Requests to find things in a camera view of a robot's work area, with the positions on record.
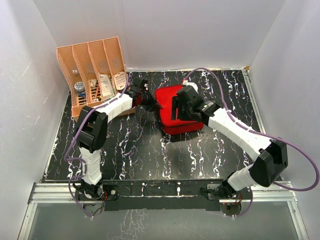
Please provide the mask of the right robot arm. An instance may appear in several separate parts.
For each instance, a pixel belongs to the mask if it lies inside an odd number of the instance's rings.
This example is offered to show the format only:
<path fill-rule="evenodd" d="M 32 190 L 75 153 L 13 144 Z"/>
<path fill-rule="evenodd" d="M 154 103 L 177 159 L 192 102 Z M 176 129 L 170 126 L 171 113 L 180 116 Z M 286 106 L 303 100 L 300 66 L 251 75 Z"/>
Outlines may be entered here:
<path fill-rule="evenodd" d="M 247 187 L 269 187 L 288 166 L 285 143 L 259 133 L 254 134 L 243 122 L 214 100 L 204 100 L 195 83 L 183 82 L 172 99 L 172 119 L 195 121 L 217 130 L 242 148 L 253 164 L 231 173 L 209 194 L 233 199 Z"/>

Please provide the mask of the red black medicine case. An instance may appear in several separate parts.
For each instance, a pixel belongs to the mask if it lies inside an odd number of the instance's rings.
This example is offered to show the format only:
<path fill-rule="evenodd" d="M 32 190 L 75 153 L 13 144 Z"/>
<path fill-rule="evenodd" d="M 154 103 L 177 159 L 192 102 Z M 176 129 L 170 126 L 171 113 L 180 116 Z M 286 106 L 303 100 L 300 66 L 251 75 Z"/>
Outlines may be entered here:
<path fill-rule="evenodd" d="M 155 91 L 155 99 L 161 106 L 159 110 L 159 119 L 163 126 L 163 131 L 169 135 L 178 135 L 183 133 L 201 130 L 204 126 L 202 122 L 181 120 L 178 118 L 177 91 L 182 85 L 173 85 L 160 87 Z"/>

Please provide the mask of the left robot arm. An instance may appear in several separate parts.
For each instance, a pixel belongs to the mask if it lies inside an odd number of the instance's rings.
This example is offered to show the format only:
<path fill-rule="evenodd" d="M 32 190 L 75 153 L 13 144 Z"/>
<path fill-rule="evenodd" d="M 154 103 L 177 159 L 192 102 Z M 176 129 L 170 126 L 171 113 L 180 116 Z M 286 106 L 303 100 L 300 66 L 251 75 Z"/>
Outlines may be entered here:
<path fill-rule="evenodd" d="M 82 177 L 80 185 L 73 184 L 73 187 L 87 198 L 97 200 L 103 195 L 100 156 L 108 123 L 136 106 L 150 112 L 160 108 L 148 90 L 148 81 L 143 78 L 136 78 L 130 84 L 126 81 L 124 88 L 105 103 L 81 109 L 72 144 L 80 151 Z"/>

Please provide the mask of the orange plastic file organizer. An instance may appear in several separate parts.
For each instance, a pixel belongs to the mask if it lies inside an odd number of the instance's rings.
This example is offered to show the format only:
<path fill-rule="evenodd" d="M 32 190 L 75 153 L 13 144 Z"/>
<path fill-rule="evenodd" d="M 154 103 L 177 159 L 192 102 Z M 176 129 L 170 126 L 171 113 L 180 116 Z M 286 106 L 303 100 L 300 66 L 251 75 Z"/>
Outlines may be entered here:
<path fill-rule="evenodd" d="M 101 75 L 109 77 L 115 94 L 119 92 L 114 77 L 126 70 L 117 36 L 58 47 L 56 57 L 69 86 L 71 116 L 75 121 L 83 107 L 103 103 Z"/>

